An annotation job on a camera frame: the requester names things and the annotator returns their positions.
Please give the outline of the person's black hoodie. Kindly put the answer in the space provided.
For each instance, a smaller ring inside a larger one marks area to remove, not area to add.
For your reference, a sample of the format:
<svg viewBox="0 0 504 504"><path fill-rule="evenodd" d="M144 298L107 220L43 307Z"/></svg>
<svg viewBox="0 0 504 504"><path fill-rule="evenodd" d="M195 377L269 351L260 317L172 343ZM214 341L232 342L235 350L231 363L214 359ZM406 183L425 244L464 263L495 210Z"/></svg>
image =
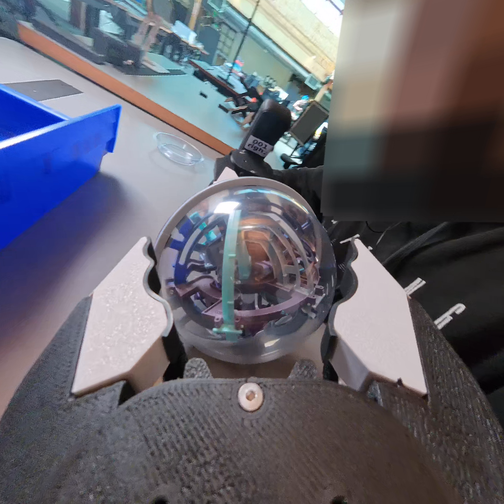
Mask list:
<svg viewBox="0 0 504 504"><path fill-rule="evenodd" d="M485 394L503 390L503 223L325 224L344 257L361 240L425 309Z"/></svg>

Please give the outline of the clear plastic dish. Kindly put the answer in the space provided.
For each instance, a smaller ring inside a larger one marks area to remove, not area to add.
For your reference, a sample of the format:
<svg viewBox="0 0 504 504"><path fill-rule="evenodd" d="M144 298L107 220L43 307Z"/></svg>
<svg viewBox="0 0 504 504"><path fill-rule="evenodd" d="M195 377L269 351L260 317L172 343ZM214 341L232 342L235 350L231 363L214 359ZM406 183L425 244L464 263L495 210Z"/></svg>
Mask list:
<svg viewBox="0 0 504 504"><path fill-rule="evenodd" d="M157 132L154 134L156 146L161 155L182 166L195 166L204 161L198 148L179 136Z"/></svg>

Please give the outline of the blue plastic bin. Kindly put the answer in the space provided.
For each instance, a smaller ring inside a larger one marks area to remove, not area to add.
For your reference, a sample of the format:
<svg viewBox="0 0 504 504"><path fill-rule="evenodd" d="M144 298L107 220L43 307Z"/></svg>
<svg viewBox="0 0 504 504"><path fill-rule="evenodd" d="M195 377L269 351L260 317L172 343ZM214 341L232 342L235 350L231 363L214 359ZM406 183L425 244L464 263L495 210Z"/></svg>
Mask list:
<svg viewBox="0 0 504 504"><path fill-rule="evenodd" d="M1 85L1 249L98 173L121 112L71 118Z"/></svg>

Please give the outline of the dark grey table mat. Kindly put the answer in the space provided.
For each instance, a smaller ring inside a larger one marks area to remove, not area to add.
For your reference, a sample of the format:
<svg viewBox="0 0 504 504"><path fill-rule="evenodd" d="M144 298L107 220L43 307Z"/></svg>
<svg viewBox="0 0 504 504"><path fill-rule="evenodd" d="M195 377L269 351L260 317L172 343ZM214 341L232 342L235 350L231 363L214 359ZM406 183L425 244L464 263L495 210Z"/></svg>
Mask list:
<svg viewBox="0 0 504 504"><path fill-rule="evenodd" d="M7 83L4 86L38 102L82 94L79 89L59 79Z"/></svg>

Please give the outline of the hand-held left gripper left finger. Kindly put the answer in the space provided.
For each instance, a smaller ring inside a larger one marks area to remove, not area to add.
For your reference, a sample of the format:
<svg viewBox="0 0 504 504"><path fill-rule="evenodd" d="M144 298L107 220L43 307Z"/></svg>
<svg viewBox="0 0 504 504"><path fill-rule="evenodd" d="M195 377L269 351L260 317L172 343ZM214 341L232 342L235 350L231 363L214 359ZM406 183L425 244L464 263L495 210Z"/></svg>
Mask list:
<svg viewBox="0 0 504 504"><path fill-rule="evenodd" d="M165 345L174 329L168 302L149 286L157 279L152 241L141 237L91 294L71 392L84 396L120 381L135 393L161 384L175 357Z"/></svg>

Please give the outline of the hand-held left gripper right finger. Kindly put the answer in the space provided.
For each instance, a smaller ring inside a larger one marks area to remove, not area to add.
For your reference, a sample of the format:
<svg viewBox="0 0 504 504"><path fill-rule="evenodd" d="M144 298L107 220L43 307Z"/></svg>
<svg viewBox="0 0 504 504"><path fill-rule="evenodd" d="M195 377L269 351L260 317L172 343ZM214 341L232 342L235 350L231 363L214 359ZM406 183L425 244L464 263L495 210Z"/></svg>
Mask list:
<svg viewBox="0 0 504 504"><path fill-rule="evenodd" d="M353 390L363 392L377 381L425 396L408 295L358 238L349 243L340 292L321 343L323 362Z"/></svg>

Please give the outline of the person's right forearm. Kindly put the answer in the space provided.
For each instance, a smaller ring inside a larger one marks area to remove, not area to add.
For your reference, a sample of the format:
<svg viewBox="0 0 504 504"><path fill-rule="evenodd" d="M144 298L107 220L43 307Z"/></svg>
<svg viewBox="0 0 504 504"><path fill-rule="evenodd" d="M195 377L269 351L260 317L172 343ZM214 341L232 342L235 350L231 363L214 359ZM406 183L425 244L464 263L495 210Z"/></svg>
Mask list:
<svg viewBox="0 0 504 504"><path fill-rule="evenodd" d="M321 211L322 184L324 167L297 167L273 170L273 179L298 192L312 208L319 221L323 219Z"/></svg>

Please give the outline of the clear plastic maze ball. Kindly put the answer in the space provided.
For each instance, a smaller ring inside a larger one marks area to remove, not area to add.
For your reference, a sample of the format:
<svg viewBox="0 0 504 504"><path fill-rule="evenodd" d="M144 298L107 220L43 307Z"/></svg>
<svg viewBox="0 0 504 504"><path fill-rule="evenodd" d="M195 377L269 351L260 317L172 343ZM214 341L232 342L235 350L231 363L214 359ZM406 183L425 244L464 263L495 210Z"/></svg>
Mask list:
<svg viewBox="0 0 504 504"><path fill-rule="evenodd" d="M295 190L243 177L188 199L154 244L160 296L186 350L235 364L273 361L325 322L337 261Z"/></svg>

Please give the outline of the black computer monitor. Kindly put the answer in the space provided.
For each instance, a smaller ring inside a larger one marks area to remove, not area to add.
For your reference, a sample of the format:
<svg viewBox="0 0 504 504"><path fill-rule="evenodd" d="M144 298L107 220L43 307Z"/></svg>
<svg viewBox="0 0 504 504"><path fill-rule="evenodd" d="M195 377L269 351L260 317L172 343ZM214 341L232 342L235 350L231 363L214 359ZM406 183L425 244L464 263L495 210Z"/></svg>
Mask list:
<svg viewBox="0 0 504 504"><path fill-rule="evenodd" d="M324 107L316 101L311 101L299 118L293 122L289 134L297 145L304 145L328 117L329 112Z"/></svg>

